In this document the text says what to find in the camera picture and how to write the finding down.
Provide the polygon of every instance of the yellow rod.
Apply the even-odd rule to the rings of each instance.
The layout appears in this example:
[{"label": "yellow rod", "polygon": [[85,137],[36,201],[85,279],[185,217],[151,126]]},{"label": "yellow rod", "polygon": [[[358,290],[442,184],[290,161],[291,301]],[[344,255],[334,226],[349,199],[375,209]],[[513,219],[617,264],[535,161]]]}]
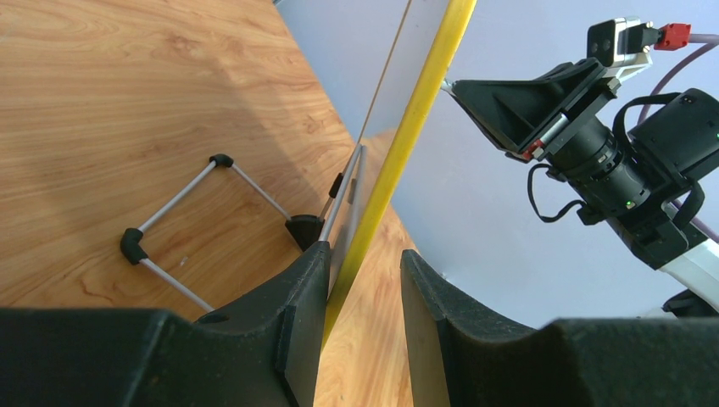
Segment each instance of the yellow rod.
[{"label": "yellow rod", "polygon": [[366,210],[359,221],[357,232],[354,234],[347,256],[340,267],[330,298],[327,300],[322,348],[325,347],[330,332],[337,322],[349,289],[352,287],[362,260],[370,247],[372,237],[387,210],[394,188],[399,183],[402,170],[407,164],[407,160],[410,159],[412,148],[420,136],[430,109],[432,109],[434,99],[437,97],[449,65],[452,63],[454,53],[460,46],[475,4],[477,4],[477,0],[450,0],[444,12],[442,23],[434,37],[415,90],[404,110],[392,146],[389,148],[375,186],[372,188]]}]

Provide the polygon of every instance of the wood grain surface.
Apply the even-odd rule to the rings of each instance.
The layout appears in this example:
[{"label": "wood grain surface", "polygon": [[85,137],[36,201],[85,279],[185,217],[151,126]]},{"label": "wood grain surface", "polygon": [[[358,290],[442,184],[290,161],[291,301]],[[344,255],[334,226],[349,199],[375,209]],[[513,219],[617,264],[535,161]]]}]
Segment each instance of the wood grain surface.
[{"label": "wood grain surface", "polygon": [[[318,213],[353,143],[270,0],[0,4],[0,306],[203,311],[120,255],[215,153],[291,214]],[[213,306],[284,270],[284,219],[214,170],[148,232]],[[322,355],[317,402],[411,404],[390,211]]]},{"label": "wood grain surface", "polygon": [[320,357],[316,406],[411,406],[399,260],[415,248],[392,208],[382,219]]}]

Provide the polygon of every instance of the purple cable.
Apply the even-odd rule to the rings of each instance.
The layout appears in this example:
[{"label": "purple cable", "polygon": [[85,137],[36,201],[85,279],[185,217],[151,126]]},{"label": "purple cable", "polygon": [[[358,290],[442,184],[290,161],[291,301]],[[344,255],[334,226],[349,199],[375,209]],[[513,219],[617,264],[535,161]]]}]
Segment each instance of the purple cable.
[{"label": "purple cable", "polygon": [[[705,53],[708,53],[712,48],[719,45],[719,35],[716,34],[692,34],[689,36],[689,42],[693,43],[704,43],[704,46],[700,47],[693,53],[691,53],[687,58],[682,59],[681,62],[679,62],[672,70],[666,73],[663,78],[661,78],[661,81],[656,84],[654,90],[651,93],[651,96],[659,94],[661,90],[666,86],[669,81],[672,80],[674,76],[676,76],[680,70],[683,70],[684,67],[689,65],[692,61],[697,59],[698,57],[704,55]],[[637,120],[637,125],[641,124],[649,114],[649,108],[650,106],[648,104],[645,104],[642,107],[641,113],[639,113],[639,120]],[[682,203],[678,199],[674,199],[672,201],[672,204],[677,209],[682,207]],[[706,223],[704,223],[699,217],[694,217],[692,219],[692,223],[694,226],[696,226],[697,229],[702,231],[709,239],[713,240],[714,242],[719,243],[719,235],[716,234]]]}]

